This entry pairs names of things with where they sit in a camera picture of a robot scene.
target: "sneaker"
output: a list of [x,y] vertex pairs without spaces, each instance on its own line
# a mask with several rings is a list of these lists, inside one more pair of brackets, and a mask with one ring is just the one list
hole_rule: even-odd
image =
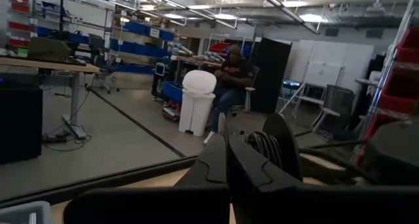
[[212,132],[212,131],[209,132],[207,138],[204,140],[204,145],[206,145],[210,141],[211,137],[214,135],[215,135],[215,132]]

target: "man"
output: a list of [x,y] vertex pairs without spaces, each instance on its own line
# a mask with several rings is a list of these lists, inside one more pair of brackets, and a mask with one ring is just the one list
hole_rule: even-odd
[[216,110],[210,125],[208,137],[204,144],[218,131],[220,113],[227,115],[233,105],[242,105],[246,98],[246,87],[253,82],[253,68],[242,56],[242,50],[238,45],[232,45],[228,50],[228,59],[224,61],[220,69],[215,71],[217,85],[214,89],[214,105]]

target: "black box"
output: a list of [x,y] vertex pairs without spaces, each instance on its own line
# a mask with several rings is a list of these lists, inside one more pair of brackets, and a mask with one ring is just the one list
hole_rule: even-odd
[[38,86],[0,82],[0,164],[41,155],[42,120]]

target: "blue jeans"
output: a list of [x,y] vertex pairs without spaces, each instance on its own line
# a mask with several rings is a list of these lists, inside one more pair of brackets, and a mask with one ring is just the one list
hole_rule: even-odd
[[216,106],[216,110],[209,129],[213,132],[218,132],[218,120],[220,113],[227,115],[228,110],[232,106],[244,104],[246,92],[244,90],[226,89],[217,85],[213,93],[215,94],[214,104]]

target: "black t-shirt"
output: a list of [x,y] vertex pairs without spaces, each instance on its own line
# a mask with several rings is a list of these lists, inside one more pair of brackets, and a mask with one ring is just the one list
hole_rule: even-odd
[[[225,60],[220,68],[221,71],[227,72],[231,77],[243,79],[252,76],[252,66],[246,59],[241,59],[238,63],[232,63],[230,60]],[[226,89],[244,90],[243,87],[237,86],[230,81],[220,80],[221,86]]]

